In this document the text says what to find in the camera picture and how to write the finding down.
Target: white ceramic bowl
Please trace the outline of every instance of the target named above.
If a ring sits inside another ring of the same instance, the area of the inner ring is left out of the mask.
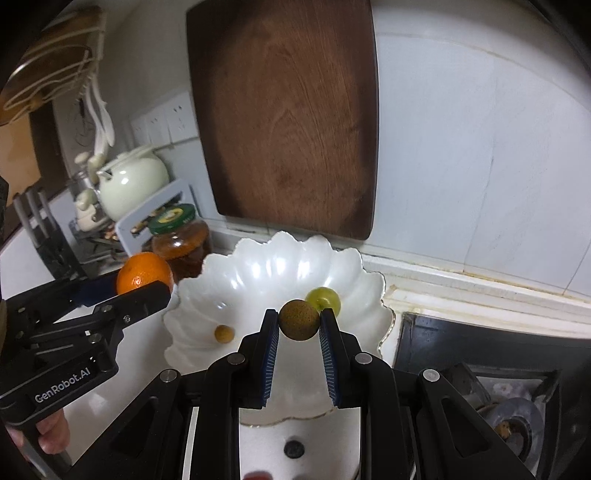
[[[179,283],[180,303],[164,316],[173,336],[166,360],[182,374],[205,370],[235,352],[245,335],[258,332],[266,309],[279,311],[289,300],[304,299],[320,286],[334,289],[341,299],[339,328],[355,335],[364,351],[381,356],[380,346],[394,322],[382,303],[383,275],[366,272],[353,248],[335,251],[322,236],[298,242],[279,232],[264,244],[240,240],[228,256],[209,255],[199,277]],[[234,328],[232,342],[216,341],[218,325]],[[309,419],[331,409],[318,333],[305,342],[281,334],[267,406],[242,410],[241,423]]]

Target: electrical outlet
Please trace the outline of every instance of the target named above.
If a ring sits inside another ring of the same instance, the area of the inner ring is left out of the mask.
[[[170,144],[170,133],[168,131],[164,105],[159,105],[150,110],[145,118],[148,125],[150,143],[155,147],[162,147],[163,145]]]
[[[135,146],[145,145],[150,143],[150,136],[148,135],[148,124],[144,115],[137,116],[131,120],[131,131],[134,135]]]
[[[197,123],[193,113],[193,101],[189,92],[178,94],[164,104],[168,130],[173,143],[197,138]]]

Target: wooden cutting board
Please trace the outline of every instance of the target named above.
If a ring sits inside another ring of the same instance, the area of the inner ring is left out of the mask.
[[[378,145],[368,0],[206,0],[193,99],[222,215],[366,239]]]

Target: stove burner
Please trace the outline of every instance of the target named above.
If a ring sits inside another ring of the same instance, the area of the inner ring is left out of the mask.
[[[532,401],[510,398],[481,415],[527,468],[535,467],[542,451],[544,419]]]

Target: red object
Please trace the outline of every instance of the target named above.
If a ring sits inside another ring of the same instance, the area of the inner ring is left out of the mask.
[[[243,480],[273,480],[273,477],[270,473],[253,472],[246,474]]]

